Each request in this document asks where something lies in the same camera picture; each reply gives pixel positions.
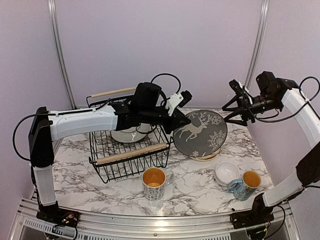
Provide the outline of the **red teal floral plate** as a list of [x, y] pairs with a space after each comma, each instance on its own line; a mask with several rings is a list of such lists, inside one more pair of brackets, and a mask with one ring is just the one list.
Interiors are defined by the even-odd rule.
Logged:
[[110, 135], [115, 141], [119, 143], [136, 143], [142, 140], [147, 135], [150, 129], [151, 126], [149, 124], [141, 123], [137, 127], [131, 127], [118, 131], [113, 130], [110, 132]]

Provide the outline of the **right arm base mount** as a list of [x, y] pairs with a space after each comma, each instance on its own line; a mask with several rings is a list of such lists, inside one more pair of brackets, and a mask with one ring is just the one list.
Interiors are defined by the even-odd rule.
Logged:
[[273, 221], [272, 212], [256, 213], [252, 209], [240, 212], [233, 212], [230, 215], [230, 221], [234, 229], [248, 228], [255, 225], [265, 224]]

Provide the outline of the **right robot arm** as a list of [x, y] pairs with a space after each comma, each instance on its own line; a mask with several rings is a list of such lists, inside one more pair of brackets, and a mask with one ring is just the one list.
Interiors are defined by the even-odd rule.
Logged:
[[258, 224], [273, 208], [288, 202], [293, 213], [320, 213], [320, 115], [301, 84], [264, 71], [256, 77], [258, 95], [231, 80], [233, 97], [222, 106], [224, 121], [249, 127], [273, 187], [258, 194], [247, 219]]

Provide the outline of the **cream gold rimmed plate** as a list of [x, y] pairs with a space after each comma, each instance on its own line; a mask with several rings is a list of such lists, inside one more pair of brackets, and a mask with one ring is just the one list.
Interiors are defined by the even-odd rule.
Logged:
[[195, 161], [198, 161], [198, 162], [207, 162], [207, 161], [212, 160], [216, 156], [218, 156], [220, 154], [220, 151], [221, 151], [221, 148], [219, 148], [217, 151], [215, 151], [209, 155], [204, 156], [204, 155], [200, 155], [200, 153], [195, 150], [192, 152], [190, 158]]

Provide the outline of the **grey reindeer plate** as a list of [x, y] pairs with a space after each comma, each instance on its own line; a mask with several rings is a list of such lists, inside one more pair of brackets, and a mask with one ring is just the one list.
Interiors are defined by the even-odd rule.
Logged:
[[193, 158], [207, 158], [224, 144], [228, 127], [224, 118], [212, 110], [194, 110], [186, 114], [190, 124], [173, 132], [176, 149]]

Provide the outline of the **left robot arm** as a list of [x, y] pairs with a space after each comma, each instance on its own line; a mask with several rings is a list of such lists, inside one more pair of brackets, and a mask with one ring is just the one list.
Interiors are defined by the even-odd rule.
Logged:
[[120, 131], [140, 124], [162, 126], [167, 134], [191, 121], [179, 110], [192, 95], [188, 90], [166, 97], [162, 88], [151, 82], [136, 87], [96, 93], [92, 98], [134, 92], [125, 101], [106, 100], [98, 107], [68, 111], [37, 109], [29, 131], [29, 155], [35, 185], [44, 215], [53, 223], [63, 219], [56, 200], [52, 165], [53, 142], [74, 135], [96, 131]]

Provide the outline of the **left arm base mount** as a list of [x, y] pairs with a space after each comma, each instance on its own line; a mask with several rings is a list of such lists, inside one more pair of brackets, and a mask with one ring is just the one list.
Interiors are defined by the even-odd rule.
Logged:
[[78, 225], [80, 213], [67, 209], [43, 209], [39, 210], [36, 217], [40, 220], [53, 223], [58, 226], [75, 228]]

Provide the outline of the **black wire dish rack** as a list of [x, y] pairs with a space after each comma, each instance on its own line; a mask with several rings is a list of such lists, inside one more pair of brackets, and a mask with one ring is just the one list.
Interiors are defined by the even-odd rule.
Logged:
[[150, 133], [136, 142], [122, 143], [112, 138], [110, 131], [88, 134], [89, 163], [103, 183], [138, 175], [151, 167], [165, 168], [173, 138], [162, 126], [149, 127]]

